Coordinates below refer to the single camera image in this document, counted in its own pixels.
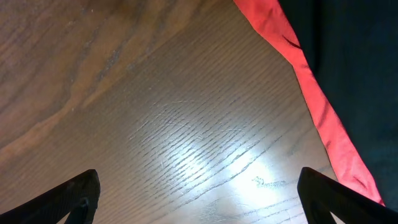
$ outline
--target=black cloth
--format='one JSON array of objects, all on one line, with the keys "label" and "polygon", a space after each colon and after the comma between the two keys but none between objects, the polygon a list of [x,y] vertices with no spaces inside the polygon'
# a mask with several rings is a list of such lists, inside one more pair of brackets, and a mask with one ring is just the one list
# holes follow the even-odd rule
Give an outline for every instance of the black cloth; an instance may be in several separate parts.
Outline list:
[{"label": "black cloth", "polygon": [[398,211],[398,1],[279,3],[383,201]]}]

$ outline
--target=dark wood stain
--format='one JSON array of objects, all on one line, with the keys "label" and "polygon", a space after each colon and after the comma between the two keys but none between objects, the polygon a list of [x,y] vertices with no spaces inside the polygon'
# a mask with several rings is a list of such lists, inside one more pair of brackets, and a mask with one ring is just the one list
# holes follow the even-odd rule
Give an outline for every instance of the dark wood stain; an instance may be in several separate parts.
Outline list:
[{"label": "dark wood stain", "polygon": [[87,169],[95,223],[302,223],[335,178],[292,67],[232,1],[4,1],[0,213]]}]

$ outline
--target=scratched wood surface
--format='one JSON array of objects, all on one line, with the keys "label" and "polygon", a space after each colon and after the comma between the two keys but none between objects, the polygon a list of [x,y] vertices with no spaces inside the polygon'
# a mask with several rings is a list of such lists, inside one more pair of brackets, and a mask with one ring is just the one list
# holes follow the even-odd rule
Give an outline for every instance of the scratched wood surface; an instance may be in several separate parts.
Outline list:
[{"label": "scratched wood surface", "polygon": [[291,66],[232,1],[3,1],[0,213],[87,169],[95,223],[306,223],[334,177]]}]

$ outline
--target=brown wood tabletop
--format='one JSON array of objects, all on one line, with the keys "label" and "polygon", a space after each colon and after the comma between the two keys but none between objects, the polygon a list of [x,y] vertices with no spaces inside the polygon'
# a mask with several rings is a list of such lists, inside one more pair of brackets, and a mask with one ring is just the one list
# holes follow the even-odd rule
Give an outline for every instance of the brown wood tabletop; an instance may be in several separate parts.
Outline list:
[{"label": "brown wood tabletop", "polygon": [[306,223],[334,177],[289,63],[232,1],[2,1],[0,213],[87,170],[94,223]]}]

